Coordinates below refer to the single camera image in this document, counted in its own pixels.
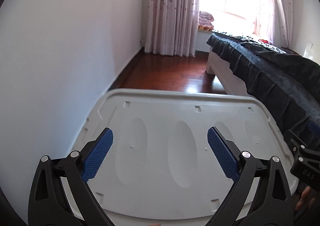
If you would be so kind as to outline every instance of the red object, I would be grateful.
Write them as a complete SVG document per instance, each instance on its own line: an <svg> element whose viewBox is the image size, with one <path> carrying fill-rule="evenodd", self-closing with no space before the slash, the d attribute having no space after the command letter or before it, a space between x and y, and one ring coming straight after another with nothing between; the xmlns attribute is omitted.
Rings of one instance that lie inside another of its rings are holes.
<svg viewBox="0 0 320 226"><path fill-rule="evenodd" d="M267 40L259 39L259 41L269 44L269 41L267 41Z"/></svg>

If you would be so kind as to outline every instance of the finger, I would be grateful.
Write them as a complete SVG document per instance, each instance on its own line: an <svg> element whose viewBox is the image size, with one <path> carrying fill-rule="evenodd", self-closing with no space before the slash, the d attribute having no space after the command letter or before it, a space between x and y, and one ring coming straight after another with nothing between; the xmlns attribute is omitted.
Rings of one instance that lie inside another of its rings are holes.
<svg viewBox="0 0 320 226"><path fill-rule="evenodd" d="M311 192L311 187L310 186L307 186L305 188L305 190L303 191L303 193L301 194L301 198L305 199L308 197L308 195L310 194Z"/></svg>
<svg viewBox="0 0 320 226"><path fill-rule="evenodd" d="M305 203L305 199L301 198L296 205L296 211L300 210L302 208L302 206L304 205L304 203Z"/></svg>
<svg viewBox="0 0 320 226"><path fill-rule="evenodd" d="M313 203L315 202L316 198L312 198L310 203L309 203L309 208L313 205Z"/></svg>

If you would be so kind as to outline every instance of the white plastic lid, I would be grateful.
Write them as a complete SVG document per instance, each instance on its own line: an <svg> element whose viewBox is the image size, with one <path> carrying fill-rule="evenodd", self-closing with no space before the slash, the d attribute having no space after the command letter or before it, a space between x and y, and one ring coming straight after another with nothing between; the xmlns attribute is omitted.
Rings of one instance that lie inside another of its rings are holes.
<svg viewBox="0 0 320 226"><path fill-rule="evenodd" d="M107 214L168 221L202 218L214 214L233 184L208 144L213 126L256 158L278 156L295 192L293 156L268 110L251 97L114 90L99 100L73 149L81 150L105 127L112 129L114 143L89 180ZM241 217L257 185L255 179Z"/></svg>

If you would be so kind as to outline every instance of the wooden floor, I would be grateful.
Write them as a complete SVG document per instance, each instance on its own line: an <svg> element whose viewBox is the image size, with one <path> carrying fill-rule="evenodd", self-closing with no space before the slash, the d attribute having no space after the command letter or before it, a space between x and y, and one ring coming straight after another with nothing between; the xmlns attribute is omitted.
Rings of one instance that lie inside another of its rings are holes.
<svg viewBox="0 0 320 226"><path fill-rule="evenodd" d="M226 94L214 75L206 73L208 53L196 57L143 53L118 88Z"/></svg>

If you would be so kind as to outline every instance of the oval indentation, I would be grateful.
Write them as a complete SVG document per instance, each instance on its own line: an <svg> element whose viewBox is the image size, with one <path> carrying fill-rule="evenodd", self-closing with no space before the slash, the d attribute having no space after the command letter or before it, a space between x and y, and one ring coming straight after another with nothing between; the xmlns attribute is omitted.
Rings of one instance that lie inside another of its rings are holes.
<svg viewBox="0 0 320 226"><path fill-rule="evenodd" d="M168 162L175 182L187 188L197 170L196 141L189 126L179 121L174 126L168 142Z"/></svg>
<svg viewBox="0 0 320 226"><path fill-rule="evenodd" d="M234 141L234 138L230 132L230 130L228 129L228 127L222 123L221 121L216 122L215 126L217 127L217 129L219 130L219 132L223 135L223 137L227 140L231 140Z"/></svg>
<svg viewBox="0 0 320 226"><path fill-rule="evenodd" d="M147 127L142 119L135 118L123 127L116 149L116 173L121 182L130 183L139 178L147 145Z"/></svg>

